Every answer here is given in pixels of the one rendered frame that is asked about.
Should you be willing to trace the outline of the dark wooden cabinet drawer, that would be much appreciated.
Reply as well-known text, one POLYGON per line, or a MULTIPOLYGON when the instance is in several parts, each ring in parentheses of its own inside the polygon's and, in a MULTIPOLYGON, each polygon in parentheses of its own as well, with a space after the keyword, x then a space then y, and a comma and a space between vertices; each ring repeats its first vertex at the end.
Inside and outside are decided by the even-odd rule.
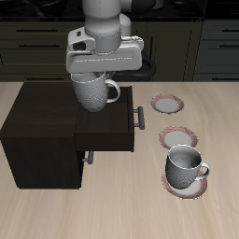
POLYGON ((119 100, 99 112, 80 106, 75 139, 78 151, 134 151, 132 87, 120 87, 119 100))

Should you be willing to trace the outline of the dark wooden cabinet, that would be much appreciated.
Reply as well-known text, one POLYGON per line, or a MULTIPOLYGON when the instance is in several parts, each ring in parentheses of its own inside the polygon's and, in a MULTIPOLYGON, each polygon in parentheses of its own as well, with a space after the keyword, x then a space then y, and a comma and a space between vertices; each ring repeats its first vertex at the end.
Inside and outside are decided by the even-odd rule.
POLYGON ((25 83, 0 130, 20 189, 78 189, 84 157, 77 152, 79 103, 69 83, 25 83))

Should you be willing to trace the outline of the dark kitchen cupboards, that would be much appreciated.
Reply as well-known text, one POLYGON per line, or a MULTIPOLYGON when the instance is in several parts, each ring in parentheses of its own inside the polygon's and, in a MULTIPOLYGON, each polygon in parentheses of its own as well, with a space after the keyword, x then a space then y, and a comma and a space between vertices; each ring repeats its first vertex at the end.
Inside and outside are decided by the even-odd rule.
MULTIPOLYGON (((0 81, 67 81, 68 32, 90 0, 0 0, 0 81)), ((191 81, 203 22, 239 20, 239 0, 109 0, 122 3, 132 33, 145 41, 143 66, 116 81, 191 81)))

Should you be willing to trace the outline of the white red-rimmed plate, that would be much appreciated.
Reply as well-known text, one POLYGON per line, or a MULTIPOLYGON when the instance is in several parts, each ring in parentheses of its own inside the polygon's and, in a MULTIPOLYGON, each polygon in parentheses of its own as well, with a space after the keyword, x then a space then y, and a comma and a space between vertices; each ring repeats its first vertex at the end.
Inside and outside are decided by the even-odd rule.
POLYGON ((159 133, 159 141, 167 149, 175 145, 188 145, 195 148, 198 144, 198 137, 195 132, 187 127, 170 126, 159 133))
POLYGON ((207 179, 194 181, 188 188, 178 190, 173 188, 166 178, 166 174, 162 174, 163 187, 172 195, 183 200, 194 200, 202 197, 207 191, 207 179))
POLYGON ((173 94, 160 94, 151 101, 152 108, 163 114, 175 114, 184 108, 184 101, 173 94))

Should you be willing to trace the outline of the white textured porcelain mug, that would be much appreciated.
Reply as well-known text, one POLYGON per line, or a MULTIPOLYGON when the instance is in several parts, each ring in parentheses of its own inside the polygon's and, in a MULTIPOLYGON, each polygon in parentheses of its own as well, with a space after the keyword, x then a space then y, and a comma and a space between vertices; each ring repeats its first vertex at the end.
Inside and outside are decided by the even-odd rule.
POLYGON ((107 79, 104 72, 72 74, 71 80, 78 101, 89 112, 99 112, 120 98, 120 86, 114 80, 107 79), (108 98, 109 85, 117 91, 113 99, 108 98))
POLYGON ((207 178, 210 166, 203 161, 201 153, 188 145, 175 145, 167 154, 165 174, 175 189, 188 188, 194 181, 207 178))

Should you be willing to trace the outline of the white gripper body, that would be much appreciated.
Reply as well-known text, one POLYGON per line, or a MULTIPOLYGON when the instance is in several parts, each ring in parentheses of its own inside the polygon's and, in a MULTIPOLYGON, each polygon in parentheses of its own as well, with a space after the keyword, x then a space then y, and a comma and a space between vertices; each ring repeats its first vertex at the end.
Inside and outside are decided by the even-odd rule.
POLYGON ((66 50, 65 68, 70 74, 137 70, 142 66, 144 40, 139 36, 123 36, 120 46, 109 54, 92 50, 66 50))

